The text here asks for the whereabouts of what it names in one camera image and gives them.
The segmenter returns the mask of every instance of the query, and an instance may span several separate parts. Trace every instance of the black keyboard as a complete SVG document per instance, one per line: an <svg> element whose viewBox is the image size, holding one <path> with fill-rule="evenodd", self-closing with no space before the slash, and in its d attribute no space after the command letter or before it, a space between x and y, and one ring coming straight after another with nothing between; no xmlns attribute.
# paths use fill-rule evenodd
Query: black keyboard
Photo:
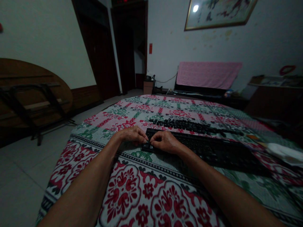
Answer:
<svg viewBox="0 0 303 227"><path fill-rule="evenodd" d="M188 131L193 131L199 134L220 134L222 137L226 137L225 133L230 133L234 135L240 135L243 136L244 133L241 131L235 131L230 129L218 129L211 127L211 124L200 124L196 122L192 122L190 119L187 120L175 120L175 119L166 119L164 121L150 119L150 122L152 122L154 125L164 126L168 128L176 128L176 129L183 129Z"/></svg>
<svg viewBox="0 0 303 227"><path fill-rule="evenodd" d="M151 139L158 131L161 130L148 128L146 135ZM203 159L203 161L211 166L271 177L270 171L263 166L252 154L252 151L242 143L178 132L171 133L178 141L191 149L196 155ZM150 143L143 144L142 151L171 155L160 149L154 148Z"/></svg>

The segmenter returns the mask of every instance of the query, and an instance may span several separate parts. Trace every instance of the framed painting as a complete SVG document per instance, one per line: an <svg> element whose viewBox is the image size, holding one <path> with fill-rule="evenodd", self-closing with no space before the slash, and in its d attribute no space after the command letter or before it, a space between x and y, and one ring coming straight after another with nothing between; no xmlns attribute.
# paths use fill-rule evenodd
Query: framed painting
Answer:
<svg viewBox="0 0 303 227"><path fill-rule="evenodd" d="M245 25L258 0L191 0L185 31Z"/></svg>

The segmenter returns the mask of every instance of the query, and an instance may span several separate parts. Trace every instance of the floral bedspread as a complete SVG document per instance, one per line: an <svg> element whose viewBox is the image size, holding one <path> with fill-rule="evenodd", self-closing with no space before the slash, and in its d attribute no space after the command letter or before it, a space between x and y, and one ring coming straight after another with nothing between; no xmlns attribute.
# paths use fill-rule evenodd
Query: floral bedspread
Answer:
<svg viewBox="0 0 303 227"><path fill-rule="evenodd" d="M81 170L119 130L131 126L178 131L157 126L150 119L191 119L222 129L241 130L264 142L299 150L270 128L240 110L207 101L143 95L121 100L75 128L50 177L37 222L67 190ZM288 226L303 226L294 199L302 201L302 173L281 166L247 136L226 133L256 150L254 155L273 178L216 168L242 187ZM208 137L221 138L220 134ZM177 157L142 152L125 142L119 148L96 226L228 226L228 221L203 185Z"/></svg>

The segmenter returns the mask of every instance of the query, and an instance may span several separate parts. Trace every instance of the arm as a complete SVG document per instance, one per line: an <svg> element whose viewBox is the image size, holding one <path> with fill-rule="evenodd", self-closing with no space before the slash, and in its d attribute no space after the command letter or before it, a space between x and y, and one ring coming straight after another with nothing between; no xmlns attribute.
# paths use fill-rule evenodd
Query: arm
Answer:
<svg viewBox="0 0 303 227"><path fill-rule="evenodd" d="M146 134L138 126L117 132L82 170L38 227L95 226L119 146L123 141L138 144L146 143L146 140Z"/></svg>
<svg viewBox="0 0 303 227"><path fill-rule="evenodd" d="M253 197L200 159L170 132L157 132L150 142L156 148L178 155L191 168L232 226L284 226Z"/></svg>

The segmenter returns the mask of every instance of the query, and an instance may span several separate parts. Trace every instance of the pink cloth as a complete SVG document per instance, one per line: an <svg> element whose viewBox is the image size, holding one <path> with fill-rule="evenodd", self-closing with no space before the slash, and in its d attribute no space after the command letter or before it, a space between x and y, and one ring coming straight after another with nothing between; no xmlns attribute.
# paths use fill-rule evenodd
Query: pink cloth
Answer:
<svg viewBox="0 0 303 227"><path fill-rule="evenodd" d="M241 68L237 62L180 62L177 84L229 89Z"/></svg>

